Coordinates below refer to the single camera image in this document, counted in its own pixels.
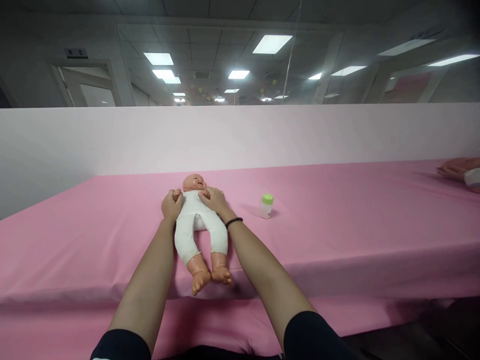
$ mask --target person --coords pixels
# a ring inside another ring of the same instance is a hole
[[[217,212],[224,224],[237,218],[223,191],[214,187],[207,190],[210,199],[199,194],[200,199]],[[107,332],[93,350],[91,360],[151,359],[173,271],[173,232],[182,202],[182,194],[174,200],[174,190],[163,199],[163,219],[126,287]],[[247,225],[237,220],[227,229],[240,265],[258,292],[286,359],[357,359]],[[252,355],[197,346],[174,359],[199,357],[251,359]]]

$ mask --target baby doll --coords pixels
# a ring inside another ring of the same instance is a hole
[[[225,285],[232,283],[232,276],[227,269],[228,234],[217,213],[210,210],[200,199],[200,193],[210,199],[204,178],[191,174],[185,178],[182,187],[183,205],[176,219],[175,247],[178,256],[193,276],[191,293],[196,296],[210,280]],[[175,201],[180,193],[180,189],[173,193]],[[194,241],[194,231],[205,229],[210,233],[211,274]]]
[[[447,179],[465,183],[480,194],[480,157],[457,157],[446,161],[436,172]]]

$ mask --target black sleeve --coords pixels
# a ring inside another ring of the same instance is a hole
[[[300,312],[290,320],[283,348],[288,360],[358,360],[324,318],[313,311]]]
[[[115,329],[105,333],[90,356],[108,360],[150,360],[150,349],[139,335],[129,330]]]

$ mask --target doll leg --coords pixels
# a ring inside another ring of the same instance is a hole
[[[179,216],[176,220],[175,248],[178,256],[193,276],[191,293],[196,296],[212,276],[194,241],[195,214]]]
[[[232,275],[227,268],[229,236],[225,224],[215,211],[203,211],[201,219],[210,233],[211,243],[211,278],[225,285],[232,283]]]

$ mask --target green bottle cap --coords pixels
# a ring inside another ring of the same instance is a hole
[[[274,203],[274,196],[272,194],[264,194],[261,197],[261,202],[265,205],[272,205]]]

